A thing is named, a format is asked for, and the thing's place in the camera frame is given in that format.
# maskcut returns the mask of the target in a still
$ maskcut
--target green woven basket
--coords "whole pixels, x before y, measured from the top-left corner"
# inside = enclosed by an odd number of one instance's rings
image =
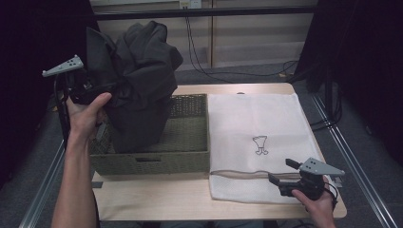
[[[116,154],[109,125],[90,146],[91,164],[100,175],[208,172],[210,152],[207,96],[173,96],[175,104],[157,144]]]

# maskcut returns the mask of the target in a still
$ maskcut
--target black bag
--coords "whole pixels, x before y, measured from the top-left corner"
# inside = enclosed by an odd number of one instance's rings
[[[174,70],[182,63],[166,43],[165,25],[135,24],[116,42],[87,30],[87,74],[95,85],[118,82],[105,110],[117,153],[157,143],[173,105],[177,88]]]

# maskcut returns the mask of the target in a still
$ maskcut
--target tabletop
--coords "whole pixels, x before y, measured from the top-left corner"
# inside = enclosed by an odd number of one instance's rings
[[[174,95],[293,94],[294,92],[289,84],[179,85]],[[100,176],[95,173],[93,181],[103,183],[101,188],[94,188],[101,220],[303,219],[309,217],[305,207],[299,203],[255,204],[212,200],[208,173],[121,176]],[[339,197],[334,217],[337,219],[346,215],[345,204]]]

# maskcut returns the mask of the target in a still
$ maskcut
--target white tote bag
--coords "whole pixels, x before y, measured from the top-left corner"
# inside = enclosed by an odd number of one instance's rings
[[[210,94],[208,118],[214,200],[297,203],[267,179],[297,176],[285,159],[321,161],[297,94]]]

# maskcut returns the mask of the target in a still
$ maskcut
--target electrical outlet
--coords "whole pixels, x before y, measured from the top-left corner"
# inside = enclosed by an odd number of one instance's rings
[[[202,0],[190,0],[190,8],[191,9],[201,9]]]
[[[179,9],[190,9],[190,0],[180,0]]]

